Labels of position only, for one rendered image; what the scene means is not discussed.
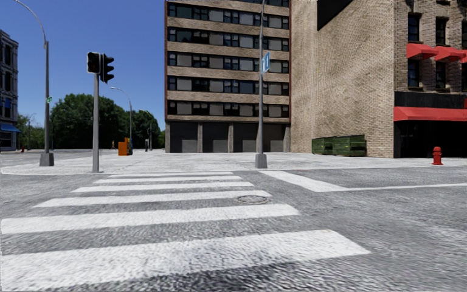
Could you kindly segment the brown concrete office building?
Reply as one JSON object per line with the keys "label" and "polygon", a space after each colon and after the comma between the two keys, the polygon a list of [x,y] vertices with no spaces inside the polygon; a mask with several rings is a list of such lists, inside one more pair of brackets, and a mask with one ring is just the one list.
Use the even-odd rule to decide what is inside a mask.
{"label": "brown concrete office building", "polygon": [[[265,0],[265,152],[290,150],[290,8]],[[256,152],[261,0],[171,0],[165,13],[165,150]]]}

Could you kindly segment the green dumpster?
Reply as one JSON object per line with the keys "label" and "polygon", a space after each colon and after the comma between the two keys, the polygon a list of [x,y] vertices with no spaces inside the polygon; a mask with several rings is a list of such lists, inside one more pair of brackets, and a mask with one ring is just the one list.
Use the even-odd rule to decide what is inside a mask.
{"label": "green dumpster", "polygon": [[313,139],[311,141],[311,149],[313,154],[332,155],[333,137],[322,137]]}
{"label": "green dumpster", "polygon": [[332,138],[332,154],[341,156],[366,156],[364,135],[339,136]]}

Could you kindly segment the grey street lamp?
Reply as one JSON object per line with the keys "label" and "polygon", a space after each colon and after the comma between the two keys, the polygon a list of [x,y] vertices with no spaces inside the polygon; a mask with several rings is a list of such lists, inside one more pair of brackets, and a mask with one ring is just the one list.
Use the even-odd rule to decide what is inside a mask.
{"label": "grey street lamp", "polygon": [[130,99],[130,96],[122,89],[120,88],[117,88],[115,86],[111,86],[110,89],[115,89],[115,90],[118,90],[122,93],[124,93],[128,99],[128,103],[129,103],[129,107],[130,107],[130,122],[129,122],[129,133],[130,133],[130,149],[133,149],[133,144],[132,144],[132,133],[133,133],[133,130],[132,130],[132,126],[133,126],[133,108],[132,108],[132,103],[131,103],[131,99]]}
{"label": "grey street lamp", "polygon": [[27,9],[37,20],[41,27],[43,34],[43,47],[45,50],[45,113],[44,113],[44,152],[40,154],[39,166],[40,167],[52,167],[54,166],[54,154],[50,152],[50,93],[49,93],[49,41],[47,40],[46,33],[42,22],[36,13],[27,5],[22,3],[20,0],[14,0],[19,5]]}

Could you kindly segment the tan brick building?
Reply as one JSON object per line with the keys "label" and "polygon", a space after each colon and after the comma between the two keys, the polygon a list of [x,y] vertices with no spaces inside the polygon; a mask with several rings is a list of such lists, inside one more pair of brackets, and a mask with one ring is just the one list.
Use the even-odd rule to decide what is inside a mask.
{"label": "tan brick building", "polygon": [[292,0],[291,150],[467,158],[467,0]]}

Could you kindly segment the traffic light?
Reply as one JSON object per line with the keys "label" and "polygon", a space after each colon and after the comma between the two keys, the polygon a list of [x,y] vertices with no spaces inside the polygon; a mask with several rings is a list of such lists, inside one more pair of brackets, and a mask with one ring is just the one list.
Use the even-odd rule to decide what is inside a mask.
{"label": "traffic light", "polygon": [[92,173],[99,173],[99,82],[100,57],[98,52],[88,52],[87,71],[94,74],[93,117],[92,117]]}

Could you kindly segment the trees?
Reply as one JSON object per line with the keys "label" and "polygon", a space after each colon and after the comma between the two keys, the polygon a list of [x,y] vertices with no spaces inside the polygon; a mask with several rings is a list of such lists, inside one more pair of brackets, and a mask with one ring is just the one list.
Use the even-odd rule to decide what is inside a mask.
{"label": "trees", "polygon": [[[60,99],[50,113],[50,148],[89,149],[92,147],[93,96],[90,94],[68,94]],[[21,131],[18,148],[40,149],[44,147],[44,128],[32,124],[33,119],[19,115],[17,127]],[[111,148],[123,142],[129,133],[130,112],[116,105],[107,97],[99,98],[99,147]],[[145,147],[147,129],[152,123],[153,148],[165,147],[165,132],[159,128],[155,117],[144,110],[133,110],[133,147]]]}

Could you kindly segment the dark stone building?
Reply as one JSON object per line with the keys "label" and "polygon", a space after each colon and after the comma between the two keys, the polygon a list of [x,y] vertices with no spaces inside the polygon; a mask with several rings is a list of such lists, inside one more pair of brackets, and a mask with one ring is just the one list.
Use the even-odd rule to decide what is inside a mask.
{"label": "dark stone building", "polygon": [[18,43],[0,29],[0,151],[15,151],[18,124]]}

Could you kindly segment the sign on a post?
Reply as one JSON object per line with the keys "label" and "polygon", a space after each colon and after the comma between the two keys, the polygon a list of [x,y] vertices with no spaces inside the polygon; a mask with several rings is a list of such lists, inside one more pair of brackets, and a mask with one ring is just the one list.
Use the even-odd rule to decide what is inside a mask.
{"label": "sign on a post", "polygon": [[263,15],[265,0],[261,0],[260,33],[259,33],[259,99],[258,99],[258,131],[257,131],[257,153],[255,155],[255,167],[266,169],[268,167],[267,156],[263,150]]}

